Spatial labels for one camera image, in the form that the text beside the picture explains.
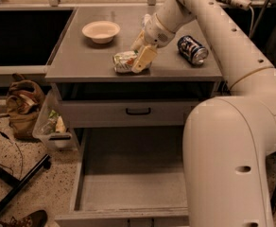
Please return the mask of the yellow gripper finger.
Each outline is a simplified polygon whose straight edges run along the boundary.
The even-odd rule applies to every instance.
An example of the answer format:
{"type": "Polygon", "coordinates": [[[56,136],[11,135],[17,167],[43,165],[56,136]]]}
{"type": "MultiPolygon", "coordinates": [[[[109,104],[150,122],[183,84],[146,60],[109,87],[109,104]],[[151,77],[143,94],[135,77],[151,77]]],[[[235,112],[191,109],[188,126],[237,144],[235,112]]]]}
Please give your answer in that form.
{"type": "Polygon", "coordinates": [[[143,30],[140,31],[139,35],[137,36],[136,40],[131,45],[130,49],[133,51],[140,51],[145,46],[145,32],[143,30]]]}
{"type": "Polygon", "coordinates": [[[157,47],[155,45],[142,45],[139,49],[135,49],[134,52],[137,57],[131,67],[133,73],[142,72],[157,57],[157,47]]]}

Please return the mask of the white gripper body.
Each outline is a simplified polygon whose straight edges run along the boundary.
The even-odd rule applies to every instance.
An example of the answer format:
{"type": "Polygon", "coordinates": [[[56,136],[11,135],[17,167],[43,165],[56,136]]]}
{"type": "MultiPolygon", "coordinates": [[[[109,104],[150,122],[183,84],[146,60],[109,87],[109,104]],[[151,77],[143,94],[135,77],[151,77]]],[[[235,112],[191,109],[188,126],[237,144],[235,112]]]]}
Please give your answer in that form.
{"type": "Polygon", "coordinates": [[[167,46],[175,37],[173,32],[160,23],[155,14],[151,15],[143,31],[145,32],[145,45],[155,45],[158,48],[167,46]]]}

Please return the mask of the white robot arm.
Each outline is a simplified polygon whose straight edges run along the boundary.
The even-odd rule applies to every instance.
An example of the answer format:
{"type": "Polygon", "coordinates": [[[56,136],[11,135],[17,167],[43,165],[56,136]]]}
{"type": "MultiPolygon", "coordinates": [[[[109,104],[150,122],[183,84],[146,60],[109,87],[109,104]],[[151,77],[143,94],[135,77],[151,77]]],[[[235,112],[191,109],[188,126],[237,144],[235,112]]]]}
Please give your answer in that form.
{"type": "Polygon", "coordinates": [[[276,68],[216,0],[166,0],[132,45],[141,72],[182,25],[198,20],[229,96],[199,103],[183,132],[190,227],[274,227],[266,158],[276,151],[276,68]]]}

